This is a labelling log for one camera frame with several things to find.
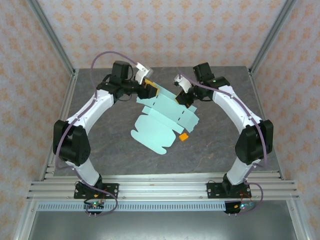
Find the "aluminum frame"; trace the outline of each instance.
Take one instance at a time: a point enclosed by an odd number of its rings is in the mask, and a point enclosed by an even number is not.
[[[54,29],[49,23],[44,11],[42,10],[39,2],[37,0],[26,0],[29,3],[30,8],[33,10],[35,16],[38,18],[41,26],[43,27],[46,35],[50,39],[53,47],[55,48],[57,54],[62,60],[64,67],[68,70],[70,74],[73,74],[75,69],[66,54],[64,48],[62,47],[57,35],[55,34]]]
[[[76,69],[75,72],[70,75],[69,83],[64,94],[63,104],[59,114],[60,120],[66,120],[68,117],[72,97],[73,97],[75,87],[76,87],[76,82],[78,79],[78,74],[79,74],[79,69]],[[53,164],[54,162],[55,162],[55,155],[53,153],[53,145],[51,145],[46,158],[46,164],[43,166],[41,170],[40,181],[44,180],[48,165]]]
[[[36,217],[38,205],[39,205],[38,201],[26,202],[26,205],[23,209],[21,218],[18,222],[13,240],[27,240],[27,239],[29,239],[32,225],[33,225],[35,217]]]
[[[287,19],[288,15],[291,13],[291,9],[293,8],[293,6],[295,5],[297,0],[287,0],[281,11],[279,16],[277,17],[277,19],[275,20],[272,28],[270,29],[270,32],[268,33],[268,35],[266,36],[258,54],[256,55],[251,67],[249,68],[249,72],[251,74],[254,74],[258,68],[259,65],[261,64],[262,60],[264,59],[264,57],[266,56],[269,48],[271,47],[272,43],[274,42],[274,40],[276,39],[278,32],[280,31],[281,27],[283,26],[285,20]]]
[[[250,73],[250,71],[248,71],[248,72],[249,72],[249,77],[250,77],[250,81],[252,83],[252,87],[253,87],[253,91],[254,91],[255,97],[256,97],[256,99],[258,101],[258,105],[259,105],[260,111],[262,113],[263,119],[265,120],[266,119],[266,115],[265,115],[264,110],[263,110],[262,105],[261,105],[259,94],[258,94],[256,85],[255,85],[254,76],[252,75],[252,73]],[[277,159],[279,159],[278,158],[278,156],[279,156],[278,151],[275,148],[273,150],[275,152],[275,155],[276,155]],[[279,161],[279,160],[278,160],[278,165],[279,165],[279,170],[280,170],[279,173],[280,173],[281,179],[282,180],[287,179],[286,175],[285,175],[284,167],[283,167],[281,161]],[[312,236],[312,233],[310,231],[309,224],[308,224],[308,221],[307,221],[306,216],[305,216],[304,206],[303,206],[301,200],[299,200],[299,201],[287,200],[286,204],[287,204],[287,207],[288,207],[288,210],[289,210],[289,213],[290,213],[290,217],[292,219],[292,224],[293,224],[293,227],[294,227],[294,230],[295,230],[297,238],[299,240],[300,239],[301,240],[312,240],[312,239],[315,239]]]
[[[54,176],[50,165],[44,181],[31,183],[27,201],[75,201],[73,199],[76,176]],[[104,183],[119,183],[119,201],[212,201],[207,196],[209,180],[222,181],[224,173],[177,173],[146,175],[104,175]],[[279,172],[252,172],[248,182],[259,183],[264,200],[299,199],[294,181],[281,180]],[[251,185],[254,200],[260,200],[261,191]],[[240,200],[240,198],[217,198],[217,201]]]

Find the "gray floor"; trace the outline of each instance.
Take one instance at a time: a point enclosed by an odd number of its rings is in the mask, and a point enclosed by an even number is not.
[[[194,78],[192,67],[180,69]],[[211,69],[217,77],[224,76],[241,100],[261,116],[245,66]],[[155,67],[153,70],[150,78],[153,82],[174,94],[180,92],[181,89],[173,84],[178,72],[176,67]],[[110,72],[110,69],[94,69],[95,83],[101,82]],[[92,94],[89,69],[80,69],[69,116],[75,114]],[[225,112],[213,102],[196,102],[194,106],[197,107],[195,113],[199,117],[199,123],[189,134],[189,139],[181,142],[177,138],[167,149],[167,154],[159,155],[130,135],[144,105],[136,103],[135,96],[128,102],[118,101],[101,116],[89,133],[90,159],[95,169],[103,175],[227,172],[236,159],[235,144],[239,137],[237,129]],[[263,170],[279,170],[273,152],[268,155],[268,166]],[[69,176],[74,173],[67,169],[55,171],[55,175]]]
[[[37,212],[29,240],[296,240],[285,201],[228,217],[222,211]]]

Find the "light blue paper cutout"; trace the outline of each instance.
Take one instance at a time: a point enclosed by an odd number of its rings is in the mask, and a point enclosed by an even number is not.
[[[186,108],[179,105],[176,96],[165,88],[156,84],[159,89],[157,97],[140,99],[136,102],[144,104],[142,112],[135,122],[136,130],[131,131],[131,136],[157,154],[165,154],[164,147],[170,147],[176,139],[176,134],[181,134],[184,128],[190,133],[197,125],[199,118],[195,115],[196,107]]]

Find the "red wire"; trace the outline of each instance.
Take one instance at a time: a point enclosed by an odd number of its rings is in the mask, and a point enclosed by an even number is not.
[[[107,188],[103,189],[103,191],[107,191]],[[105,195],[102,195],[102,200],[105,200]]]
[[[244,195],[247,196],[247,197],[250,199],[251,202],[253,202],[252,199],[251,199],[251,197],[250,197],[248,194],[243,193],[242,191],[240,192],[240,194],[242,194],[242,196],[241,196],[241,203],[242,203],[242,200],[243,200],[243,198],[244,198]]]

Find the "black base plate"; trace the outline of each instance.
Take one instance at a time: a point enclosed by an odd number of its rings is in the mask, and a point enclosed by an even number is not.
[[[113,194],[118,198],[119,184],[118,183],[103,183],[102,190]],[[81,182],[77,182],[74,190],[74,199],[113,199],[110,195],[95,191]]]
[[[243,197],[244,199],[249,198],[246,195],[241,196],[240,192],[248,194],[251,198],[251,190],[249,185],[245,185],[244,183],[242,183],[234,187],[234,191],[227,195],[224,188],[222,187],[221,182],[208,182],[206,184],[206,193],[208,195],[208,199],[240,199],[241,197]]]

